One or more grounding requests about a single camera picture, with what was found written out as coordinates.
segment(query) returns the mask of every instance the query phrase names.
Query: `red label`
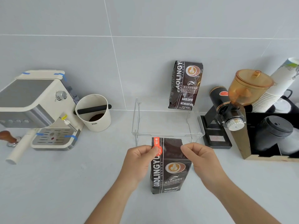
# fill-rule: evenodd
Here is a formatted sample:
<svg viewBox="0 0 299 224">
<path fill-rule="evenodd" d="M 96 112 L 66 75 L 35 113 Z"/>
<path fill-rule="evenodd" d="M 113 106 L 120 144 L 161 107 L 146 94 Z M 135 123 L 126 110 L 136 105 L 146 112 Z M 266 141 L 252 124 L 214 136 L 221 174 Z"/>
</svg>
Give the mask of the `red label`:
<svg viewBox="0 0 299 224">
<path fill-rule="evenodd" d="M 228 96 L 228 92 L 227 91 L 222 91 L 219 93 L 220 96 Z"/>
<path fill-rule="evenodd" d="M 158 147 L 159 148 L 159 151 L 157 153 L 156 156 L 159 156 L 162 154 L 163 152 L 163 149 L 162 147 L 160 146 L 160 138 L 159 137 L 154 137 L 154 147 Z"/>
</svg>

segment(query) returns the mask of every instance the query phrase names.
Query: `white countertop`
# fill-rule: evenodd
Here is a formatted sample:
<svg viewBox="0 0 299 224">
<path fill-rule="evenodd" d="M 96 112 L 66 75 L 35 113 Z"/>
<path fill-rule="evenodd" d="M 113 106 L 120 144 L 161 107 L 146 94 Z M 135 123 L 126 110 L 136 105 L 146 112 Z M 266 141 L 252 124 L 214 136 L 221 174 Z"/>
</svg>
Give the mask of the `white countertop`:
<svg viewBox="0 0 299 224">
<path fill-rule="evenodd" d="M 70 151 L 25 152 L 18 165 L 5 158 L 0 141 L 1 223 L 82 224 L 116 179 L 127 149 L 135 147 L 133 111 L 111 111 L 112 124 L 99 133 L 84 128 Z M 283 224 L 298 222 L 299 163 L 243 160 L 232 140 L 215 150 L 227 175 Z M 183 143 L 190 142 L 184 138 Z M 139 137 L 138 145 L 151 144 Z M 150 170 L 130 197 L 121 223 L 234 223 L 191 168 L 181 191 L 152 195 Z"/>
</svg>

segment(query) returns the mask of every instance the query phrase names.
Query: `clear acrylic tray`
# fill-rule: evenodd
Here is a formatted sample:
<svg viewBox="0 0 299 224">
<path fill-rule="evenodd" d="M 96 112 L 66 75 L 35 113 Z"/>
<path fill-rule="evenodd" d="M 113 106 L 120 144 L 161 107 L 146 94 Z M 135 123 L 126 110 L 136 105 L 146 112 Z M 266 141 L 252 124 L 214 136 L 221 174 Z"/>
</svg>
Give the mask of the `clear acrylic tray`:
<svg viewBox="0 0 299 224">
<path fill-rule="evenodd" d="M 136 98 L 132 125 L 132 134 L 135 135 L 136 146 L 138 136 L 196 137 L 195 140 L 204 136 L 200 113 L 195 106 L 193 106 L 192 111 L 142 109 L 143 107 L 148 109 L 148 107 L 152 107 L 155 104 L 168 106 L 168 99 L 165 98 L 160 98 L 159 101 L 155 100 L 154 103 L 152 102 L 149 99 Z"/>
</svg>

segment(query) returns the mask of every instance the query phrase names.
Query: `gold stripe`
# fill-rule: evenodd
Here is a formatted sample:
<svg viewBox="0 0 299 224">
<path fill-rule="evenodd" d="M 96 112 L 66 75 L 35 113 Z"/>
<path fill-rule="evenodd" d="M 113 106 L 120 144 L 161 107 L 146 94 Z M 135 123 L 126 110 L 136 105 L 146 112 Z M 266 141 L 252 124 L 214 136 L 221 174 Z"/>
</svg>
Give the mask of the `gold stripe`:
<svg viewBox="0 0 299 224">
<path fill-rule="evenodd" d="M 224 86 L 216 86 L 216 87 L 214 87 L 213 89 L 210 90 L 209 95 L 211 94 L 211 92 L 212 92 L 213 90 L 215 90 L 215 89 L 217 89 L 217 88 L 221 88 L 221 87 L 222 87 L 222 88 L 225 88 Z"/>
<path fill-rule="evenodd" d="M 227 102 L 224 102 L 222 103 L 221 105 L 219 105 L 217 108 L 216 108 L 216 111 L 218 112 L 218 109 L 221 108 L 223 105 L 226 105 L 226 104 L 229 104 L 230 101 L 227 101 Z"/>
</svg>

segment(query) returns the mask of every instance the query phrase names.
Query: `black cup lid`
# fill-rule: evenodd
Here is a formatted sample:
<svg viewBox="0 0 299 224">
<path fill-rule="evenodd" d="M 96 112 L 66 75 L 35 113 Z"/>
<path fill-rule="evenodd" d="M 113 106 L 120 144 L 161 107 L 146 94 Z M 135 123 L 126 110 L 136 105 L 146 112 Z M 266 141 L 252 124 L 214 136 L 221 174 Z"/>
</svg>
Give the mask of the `black cup lid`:
<svg viewBox="0 0 299 224">
<path fill-rule="evenodd" d="M 269 126 L 280 132 L 293 132 L 293 125 L 284 118 L 281 118 L 279 116 L 268 116 L 265 120 Z"/>
</svg>

